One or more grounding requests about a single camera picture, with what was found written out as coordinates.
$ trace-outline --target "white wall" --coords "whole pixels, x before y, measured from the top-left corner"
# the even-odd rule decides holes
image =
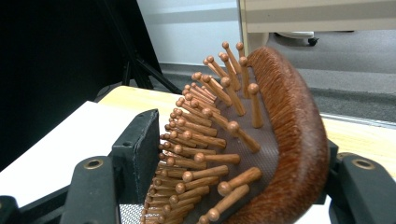
[[[160,63],[202,65],[241,41],[237,0],[138,0]]]

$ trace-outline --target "floor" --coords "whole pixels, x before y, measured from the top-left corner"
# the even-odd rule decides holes
[[[307,82],[323,113],[396,123],[396,31],[315,33],[314,47],[306,39],[270,34],[267,46],[279,50]],[[189,76],[164,75],[177,87]],[[156,91],[168,91],[151,79]],[[97,100],[118,86],[105,87]]]

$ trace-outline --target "wooden table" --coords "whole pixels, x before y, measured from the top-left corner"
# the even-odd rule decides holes
[[[160,122],[166,123],[179,97],[181,96],[166,92],[121,86],[110,92],[99,104],[125,109],[139,108],[142,111],[158,108]],[[392,177],[396,177],[396,129],[323,117],[326,117],[323,118],[323,122],[328,138],[339,146],[340,152],[356,153],[376,161],[382,164]]]

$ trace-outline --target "brown hairbrush frame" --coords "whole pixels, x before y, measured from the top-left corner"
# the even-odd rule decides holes
[[[330,153],[325,129],[302,77],[276,50],[255,50],[248,65],[276,133],[279,161],[269,186],[227,223],[292,223],[326,182]]]

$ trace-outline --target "metal screw hole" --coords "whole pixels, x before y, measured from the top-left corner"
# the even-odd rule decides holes
[[[93,170],[93,169],[96,169],[102,165],[103,165],[102,160],[92,160],[92,161],[88,161],[87,163],[85,163],[84,168],[88,169],[88,170]]]
[[[365,170],[374,170],[375,169],[375,166],[369,161],[356,159],[356,160],[353,160],[352,163],[361,169],[365,169]]]

